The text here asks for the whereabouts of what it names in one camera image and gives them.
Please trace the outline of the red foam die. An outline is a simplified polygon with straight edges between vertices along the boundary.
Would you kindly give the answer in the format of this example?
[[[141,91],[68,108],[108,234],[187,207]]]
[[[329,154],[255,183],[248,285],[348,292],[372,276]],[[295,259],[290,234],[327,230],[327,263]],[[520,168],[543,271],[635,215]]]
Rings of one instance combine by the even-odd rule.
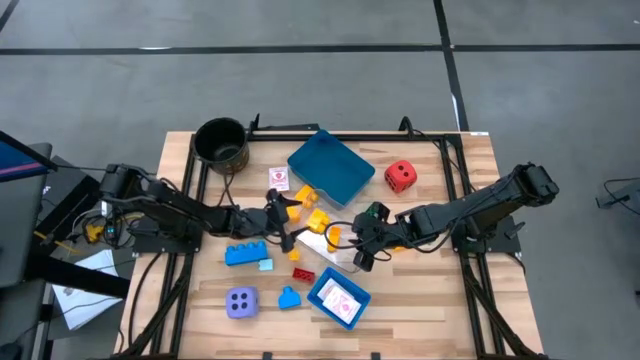
[[[407,190],[416,183],[417,178],[415,168],[406,160],[391,164],[384,172],[384,180],[394,193]]]

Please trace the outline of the purple foam die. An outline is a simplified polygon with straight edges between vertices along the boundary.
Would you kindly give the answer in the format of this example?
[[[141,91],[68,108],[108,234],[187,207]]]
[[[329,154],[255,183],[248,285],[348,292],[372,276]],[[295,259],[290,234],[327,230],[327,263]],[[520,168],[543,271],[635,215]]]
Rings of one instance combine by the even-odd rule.
[[[258,289],[254,286],[229,289],[225,296],[225,307],[229,318],[255,317],[259,312]]]

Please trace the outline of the dark grey floor stand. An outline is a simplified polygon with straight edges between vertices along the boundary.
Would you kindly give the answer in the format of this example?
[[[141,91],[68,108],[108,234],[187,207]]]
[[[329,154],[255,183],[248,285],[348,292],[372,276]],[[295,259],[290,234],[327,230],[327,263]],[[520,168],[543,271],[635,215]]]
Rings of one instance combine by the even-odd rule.
[[[609,186],[614,183],[627,182],[627,185],[615,191]],[[627,210],[640,213],[640,178],[611,179],[603,184],[606,196],[601,201],[602,208],[611,208],[613,205],[621,205]]]

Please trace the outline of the red white card deck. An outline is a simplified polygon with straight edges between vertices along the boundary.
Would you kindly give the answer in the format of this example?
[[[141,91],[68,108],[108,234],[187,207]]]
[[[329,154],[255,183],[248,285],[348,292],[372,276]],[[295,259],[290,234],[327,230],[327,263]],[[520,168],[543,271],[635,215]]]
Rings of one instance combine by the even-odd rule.
[[[338,286],[338,283],[333,279],[329,278],[324,285],[319,290],[317,296],[324,301],[328,294],[333,290],[334,287]]]
[[[274,167],[268,170],[268,182],[270,189],[276,189],[279,192],[289,191],[289,168]]]
[[[322,305],[346,324],[350,324],[353,321],[361,308],[360,302],[337,286],[333,286],[326,294]]]

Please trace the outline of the black side desk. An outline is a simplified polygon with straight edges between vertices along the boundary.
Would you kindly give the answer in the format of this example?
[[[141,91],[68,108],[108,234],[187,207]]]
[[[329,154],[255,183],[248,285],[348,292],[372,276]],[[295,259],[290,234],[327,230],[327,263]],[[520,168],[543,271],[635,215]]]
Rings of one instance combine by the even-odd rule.
[[[32,149],[49,158],[52,146],[40,143]],[[48,174],[0,183],[0,288],[43,280],[91,293],[125,297],[129,289],[127,279],[83,268],[32,249]]]

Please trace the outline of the blue one-stud toy block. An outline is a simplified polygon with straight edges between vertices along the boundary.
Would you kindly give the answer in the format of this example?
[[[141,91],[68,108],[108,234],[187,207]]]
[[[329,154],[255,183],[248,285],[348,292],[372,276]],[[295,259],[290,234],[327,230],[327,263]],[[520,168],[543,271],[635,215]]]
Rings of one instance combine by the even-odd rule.
[[[301,305],[301,297],[291,286],[285,286],[278,298],[278,306],[281,310],[295,308]]]

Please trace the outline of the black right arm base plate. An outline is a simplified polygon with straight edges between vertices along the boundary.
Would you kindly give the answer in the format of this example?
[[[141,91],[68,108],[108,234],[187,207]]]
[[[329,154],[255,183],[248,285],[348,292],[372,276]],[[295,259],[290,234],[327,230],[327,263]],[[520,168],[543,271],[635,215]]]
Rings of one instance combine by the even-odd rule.
[[[521,245],[518,232],[524,225],[524,222],[515,223],[512,216],[507,216],[493,229],[476,238],[467,234],[465,226],[459,225],[452,235],[453,248],[459,253],[519,253]]]

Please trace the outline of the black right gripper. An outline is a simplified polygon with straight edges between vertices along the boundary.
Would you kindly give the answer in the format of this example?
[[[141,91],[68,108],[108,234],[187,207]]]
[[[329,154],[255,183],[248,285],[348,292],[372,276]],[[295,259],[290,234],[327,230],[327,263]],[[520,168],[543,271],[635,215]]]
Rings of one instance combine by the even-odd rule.
[[[353,264],[365,272],[372,270],[378,252],[399,244],[398,237],[391,233],[395,227],[388,223],[390,210],[381,202],[373,203],[377,205],[377,217],[366,215],[365,210],[354,218],[352,225],[352,232],[357,236],[353,240],[357,250]]]

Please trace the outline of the big yellow stud block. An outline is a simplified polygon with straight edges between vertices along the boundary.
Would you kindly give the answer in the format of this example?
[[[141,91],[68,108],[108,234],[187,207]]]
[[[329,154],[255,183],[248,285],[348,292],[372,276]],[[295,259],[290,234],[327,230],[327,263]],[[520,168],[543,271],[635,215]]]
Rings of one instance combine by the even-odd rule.
[[[331,220],[328,214],[323,210],[316,208],[307,219],[306,226],[310,231],[317,234],[322,234],[325,232],[330,222]]]

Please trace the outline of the yellow two-stud toy block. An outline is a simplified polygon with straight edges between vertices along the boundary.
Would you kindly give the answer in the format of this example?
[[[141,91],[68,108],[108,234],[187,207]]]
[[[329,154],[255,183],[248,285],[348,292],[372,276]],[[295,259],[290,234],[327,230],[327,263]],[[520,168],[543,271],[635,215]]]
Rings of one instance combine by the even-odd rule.
[[[303,208],[311,208],[318,198],[316,191],[309,185],[304,185],[295,195],[295,200],[300,201]]]

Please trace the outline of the white paper sheets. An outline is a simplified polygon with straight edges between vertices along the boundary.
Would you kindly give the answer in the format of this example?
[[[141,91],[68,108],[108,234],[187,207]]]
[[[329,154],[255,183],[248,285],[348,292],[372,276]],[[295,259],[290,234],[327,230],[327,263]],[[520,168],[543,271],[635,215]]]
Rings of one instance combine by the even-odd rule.
[[[79,260],[76,265],[118,276],[113,251],[109,249]],[[69,330],[77,330],[111,306],[122,301],[121,298],[91,293],[68,286],[53,285],[52,288]]]

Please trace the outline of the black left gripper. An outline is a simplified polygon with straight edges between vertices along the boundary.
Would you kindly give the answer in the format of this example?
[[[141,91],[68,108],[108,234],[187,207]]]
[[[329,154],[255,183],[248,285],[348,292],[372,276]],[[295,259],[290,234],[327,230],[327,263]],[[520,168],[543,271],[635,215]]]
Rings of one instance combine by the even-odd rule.
[[[309,227],[303,227],[289,234],[285,231],[285,224],[289,221],[287,208],[301,204],[299,200],[285,198],[276,189],[269,189],[266,205],[251,217],[257,221],[258,234],[268,243],[279,246],[283,253],[291,252],[297,237],[309,230]]]

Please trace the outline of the long blue toy block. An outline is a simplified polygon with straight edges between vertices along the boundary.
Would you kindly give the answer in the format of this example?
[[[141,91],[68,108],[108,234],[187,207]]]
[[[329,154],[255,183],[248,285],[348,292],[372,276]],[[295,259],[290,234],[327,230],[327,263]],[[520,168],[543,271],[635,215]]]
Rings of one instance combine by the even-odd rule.
[[[256,241],[228,246],[225,251],[224,261],[227,266],[237,266],[259,262],[267,258],[266,243],[264,241]]]

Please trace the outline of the black monitor with blue screen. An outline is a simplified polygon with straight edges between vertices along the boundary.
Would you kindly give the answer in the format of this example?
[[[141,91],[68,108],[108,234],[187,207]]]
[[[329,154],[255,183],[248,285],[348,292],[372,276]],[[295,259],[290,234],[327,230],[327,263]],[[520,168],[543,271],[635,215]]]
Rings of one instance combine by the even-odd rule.
[[[0,183],[58,170],[47,156],[0,131]]]

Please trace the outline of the black aluminium table frame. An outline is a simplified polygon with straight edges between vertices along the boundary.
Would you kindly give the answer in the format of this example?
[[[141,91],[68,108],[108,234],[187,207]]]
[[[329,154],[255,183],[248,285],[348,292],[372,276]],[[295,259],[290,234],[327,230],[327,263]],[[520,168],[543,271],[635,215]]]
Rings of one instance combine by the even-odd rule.
[[[366,209],[379,200],[396,211],[420,204],[444,203],[454,195],[462,196],[463,185],[459,172],[452,168],[445,174],[445,165],[439,150],[428,139],[409,131],[336,131],[332,135],[376,166],[373,180],[350,206]],[[264,204],[264,194],[258,190],[266,186],[266,170],[286,160],[312,131],[257,131],[255,142],[250,143],[250,164],[236,177],[232,187],[234,200],[241,205]],[[471,181],[476,188],[488,186],[497,180],[498,170],[488,135],[468,132],[425,132],[436,140],[437,135],[451,144],[450,156],[463,169],[464,161],[471,166]],[[396,196],[383,184],[383,165],[392,160],[406,158],[417,161],[419,179],[417,190]],[[375,265],[370,273],[348,273],[337,269],[303,244],[301,259],[291,262],[274,245],[267,244],[274,258],[274,270],[261,272],[257,265],[227,267],[223,257],[227,245],[241,243],[232,239],[204,235],[201,248],[191,261],[191,278],[185,288],[186,302],[182,327],[179,325],[180,298],[169,310],[160,333],[159,350],[152,344],[141,351],[135,360],[174,359],[261,359],[271,353],[271,359],[478,359],[476,343],[484,345],[488,355],[481,359],[534,359],[543,352],[540,335],[534,319],[531,301],[519,265],[506,255],[490,255],[484,269],[493,266],[489,276],[493,290],[499,290],[494,303],[501,310],[512,332],[519,333],[523,346],[531,350],[516,357],[506,338],[502,336],[505,355],[494,348],[493,332],[488,313],[481,310],[478,300],[464,288],[458,253],[450,242],[438,252],[421,254],[415,250],[390,253],[393,259]],[[133,324],[133,335],[139,336],[159,306],[165,265],[168,255],[162,255],[149,270],[139,293],[134,321],[129,320],[132,299],[144,269],[154,255],[141,255],[135,264],[129,297],[121,328]],[[335,268],[356,285],[371,294],[372,299],[354,330],[346,330],[335,320],[312,305],[306,296],[312,285],[292,278],[295,267],[312,271],[316,280],[328,267]],[[257,317],[233,320],[223,309],[226,291],[235,286],[256,286],[260,292],[260,311]],[[279,310],[277,299],[284,286],[291,285],[301,294],[302,305],[290,310]]]

